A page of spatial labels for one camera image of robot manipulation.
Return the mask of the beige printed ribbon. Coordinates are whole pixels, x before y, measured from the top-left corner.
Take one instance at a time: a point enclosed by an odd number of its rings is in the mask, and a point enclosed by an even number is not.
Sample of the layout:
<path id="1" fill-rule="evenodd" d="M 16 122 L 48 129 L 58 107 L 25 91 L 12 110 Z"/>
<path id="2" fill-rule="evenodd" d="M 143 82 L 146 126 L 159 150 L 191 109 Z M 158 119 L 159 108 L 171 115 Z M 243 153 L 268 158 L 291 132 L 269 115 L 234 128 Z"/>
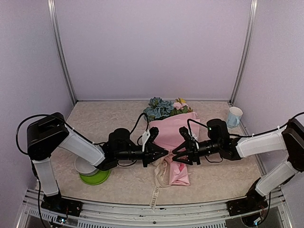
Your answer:
<path id="1" fill-rule="evenodd" d="M 156 209 L 161 189 L 171 186 L 171 184 L 164 182 L 164 179 L 169 169 L 170 163 L 172 162 L 172 157 L 173 154 L 169 153 L 169 155 L 161 157 L 152 163 L 154 166 L 154 187 L 149 206 L 153 211 Z"/>

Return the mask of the pink wrapping paper sheet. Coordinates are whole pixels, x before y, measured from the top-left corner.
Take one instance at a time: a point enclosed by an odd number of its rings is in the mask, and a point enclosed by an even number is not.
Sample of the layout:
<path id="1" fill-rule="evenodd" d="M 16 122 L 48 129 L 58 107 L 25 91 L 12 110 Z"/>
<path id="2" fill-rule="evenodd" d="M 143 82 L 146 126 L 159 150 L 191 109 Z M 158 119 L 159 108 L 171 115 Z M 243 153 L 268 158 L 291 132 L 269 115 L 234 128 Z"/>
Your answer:
<path id="1" fill-rule="evenodd" d="M 172 153 L 173 149 L 184 142 L 179 129 L 183 126 L 188 127 L 188 119 L 193 119 L 197 122 L 200 121 L 197 113 L 191 112 L 150 122 L 150 127 L 157 127 L 159 129 L 159 134 L 154 140 L 154 143 L 168 150 L 169 153 Z M 171 185 L 189 186 L 190 180 L 186 164 L 172 161 L 166 173 L 164 182 Z"/>

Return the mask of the blue fake flower bunch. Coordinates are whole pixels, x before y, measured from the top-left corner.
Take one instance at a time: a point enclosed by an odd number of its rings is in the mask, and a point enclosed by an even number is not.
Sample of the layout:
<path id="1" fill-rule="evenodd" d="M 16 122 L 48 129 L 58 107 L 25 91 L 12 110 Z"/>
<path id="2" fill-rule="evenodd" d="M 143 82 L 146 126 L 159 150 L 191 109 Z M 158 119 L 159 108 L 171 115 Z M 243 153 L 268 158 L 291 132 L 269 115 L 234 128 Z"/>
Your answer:
<path id="1" fill-rule="evenodd" d="M 163 100 L 160 97 L 154 97 L 149 100 L 148 107 L 143 110 L 146 117 L 150 121 L 163 120 L 170 117 L 173 111 L 173 102 L 170 100 Z"/>

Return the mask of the pale pink fake flower stem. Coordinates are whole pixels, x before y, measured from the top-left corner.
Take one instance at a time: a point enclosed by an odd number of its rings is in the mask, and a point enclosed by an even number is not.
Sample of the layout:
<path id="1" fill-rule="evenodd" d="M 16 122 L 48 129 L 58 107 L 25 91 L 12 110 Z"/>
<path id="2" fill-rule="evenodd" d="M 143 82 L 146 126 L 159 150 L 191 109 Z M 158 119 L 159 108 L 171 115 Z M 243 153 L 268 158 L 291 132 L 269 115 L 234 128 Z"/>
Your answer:
<path id="1" fill-rule="evenodd" d="M 187 104 L 187 102 L 181 104 L 175 101 L 173 103 L 173 115 L 186 114 L 191 112 L 193 112 L 193 109 Z"/>

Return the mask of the yellow fake flower stem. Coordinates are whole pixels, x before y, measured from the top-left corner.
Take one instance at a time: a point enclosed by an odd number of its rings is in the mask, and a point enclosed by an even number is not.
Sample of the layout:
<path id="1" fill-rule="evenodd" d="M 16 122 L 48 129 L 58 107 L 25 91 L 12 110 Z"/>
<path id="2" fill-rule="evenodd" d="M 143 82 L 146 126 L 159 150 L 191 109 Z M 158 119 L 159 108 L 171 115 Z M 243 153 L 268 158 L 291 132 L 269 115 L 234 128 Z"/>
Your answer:
<path id="1" fill-rule="evenodd" d="M 181 104 L 186 103 L 186 101 L 183 98 L 176 99 L 176 102 L 181 103 Z"/>

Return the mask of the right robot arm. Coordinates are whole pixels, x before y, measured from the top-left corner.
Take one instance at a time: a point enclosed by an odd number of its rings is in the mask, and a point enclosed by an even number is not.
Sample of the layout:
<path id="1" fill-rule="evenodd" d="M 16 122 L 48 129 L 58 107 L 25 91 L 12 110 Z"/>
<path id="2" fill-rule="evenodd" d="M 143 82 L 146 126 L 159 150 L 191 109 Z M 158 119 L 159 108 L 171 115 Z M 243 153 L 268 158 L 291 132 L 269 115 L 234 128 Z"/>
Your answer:
<path id="1" fill-rule="evenodd" d="M 287 152 L 287 158 L 258 179 L 247 192 L 243 207 L 248 211 L 260 205 L 262 198 L 273 189 L 304 171 L 304 127 L 295 117 L 282 126 L 251 136 L 230 134 L 226 122 L 220 119 L 209 120 L 205 127 L 209 139 L 202 142 L 194 138 L 190 127 L 179 129 L 184 142 L 172 151 L 173 161 L 192 165 L 200 164 L 201 157 L 215 153 L 223 159 L 238 161 L 257 154 Z"/>

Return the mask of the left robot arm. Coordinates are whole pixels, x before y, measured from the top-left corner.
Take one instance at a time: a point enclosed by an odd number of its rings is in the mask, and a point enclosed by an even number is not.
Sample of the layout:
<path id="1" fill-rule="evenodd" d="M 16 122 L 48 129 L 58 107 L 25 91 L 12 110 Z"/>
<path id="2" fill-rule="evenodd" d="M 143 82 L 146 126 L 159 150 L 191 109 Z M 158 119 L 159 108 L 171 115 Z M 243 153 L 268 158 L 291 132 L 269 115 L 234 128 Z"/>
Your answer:
<path id="1" fill-rule="evenodd" d="M 40 186 L 47 202 L 56 211 L 66 206 L 61 197 L 53 167 L 51 154 L 56 148 L 62 148 L 88 162 L 95 170 L 108 171 L 117 167 L 119 161 L 141 160 L 143 167 L 168 155 L 168 150 L 156 145 L 154 140 L 159 134 L 157 127 L 147 128 L 142 136 L 142 144 L 131 140 L 131 132 L 117 128 L 108 136 L 103 145 L 85 138 L 64 120 L 61 113 L 40 114 L 39 120 L 27 128 L 27 154 L 35 168 Z"/>

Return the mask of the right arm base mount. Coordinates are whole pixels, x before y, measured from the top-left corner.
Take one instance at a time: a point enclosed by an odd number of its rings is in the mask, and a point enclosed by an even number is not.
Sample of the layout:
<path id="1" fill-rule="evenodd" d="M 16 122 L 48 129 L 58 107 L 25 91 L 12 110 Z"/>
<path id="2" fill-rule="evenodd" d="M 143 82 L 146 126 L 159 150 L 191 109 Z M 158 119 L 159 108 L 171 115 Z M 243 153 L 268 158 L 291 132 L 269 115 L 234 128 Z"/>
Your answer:
<path id="1" fill-rule="evenodd" d="M 267 207 L 268 202 L 265 197 L 245 197 L 227 202 L 230 216 L 246 214 Z"/>

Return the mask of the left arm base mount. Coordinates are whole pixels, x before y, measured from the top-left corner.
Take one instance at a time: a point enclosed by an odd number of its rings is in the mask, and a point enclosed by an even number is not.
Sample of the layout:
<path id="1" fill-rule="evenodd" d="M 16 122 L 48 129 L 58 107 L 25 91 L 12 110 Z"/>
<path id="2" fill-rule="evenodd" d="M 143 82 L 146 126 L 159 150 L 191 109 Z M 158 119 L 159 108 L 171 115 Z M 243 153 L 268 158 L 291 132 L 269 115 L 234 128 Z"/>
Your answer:
<path id="1" fill-rule="evenodd" d="M 44 197 L 41 207 L 43 209 L 50 210 L 52 212 L 57 212 L 60 214 L 65 214 L 67 216 L 79 217 L 82 211 L 83 203 L 78 200 L 72 199 L 48 199 Z"/>

